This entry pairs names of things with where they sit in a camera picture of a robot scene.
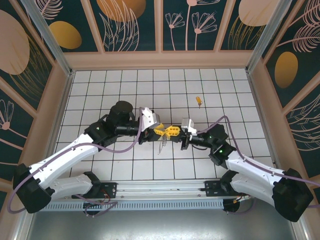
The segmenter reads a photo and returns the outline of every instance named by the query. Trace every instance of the flower illustration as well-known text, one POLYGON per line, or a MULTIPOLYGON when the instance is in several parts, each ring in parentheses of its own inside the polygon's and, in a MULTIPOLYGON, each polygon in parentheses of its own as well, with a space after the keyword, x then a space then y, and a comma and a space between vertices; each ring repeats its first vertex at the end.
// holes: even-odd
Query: flower illustration
POLYGON ((12 115, 14 114, 15 105, 8 101, 7 107, 4 100, 0 100, 0 129, 8 130, 10 129, 10 121, 12 115))
POLYGON ((175 51, 175 44, 174 44, 174 37, 172 34, 172 29, 174 28, 180 28, 183 27, 186 23, 183 21, 183 17, 181 16, 181 13, 173 13, 172 16, 170 13, 167 13, 165 15, 166 22, 169 25, 170 28, 170 33, 171 33, 171 41, 172 41, 172 46, 173 50, 175 51))
POLYGON ((191 7, 196 5, 216 4, 218 2, 220 2, 220 0, 186 0, 186 3, 191 7))
POLYGON ((192 14, 192 24, 195 32, 194 50, 197 50, 198 34, 210 33, 217 30, 217 25, 214 13, 203 13, 199 18, 199 12, 192 14))

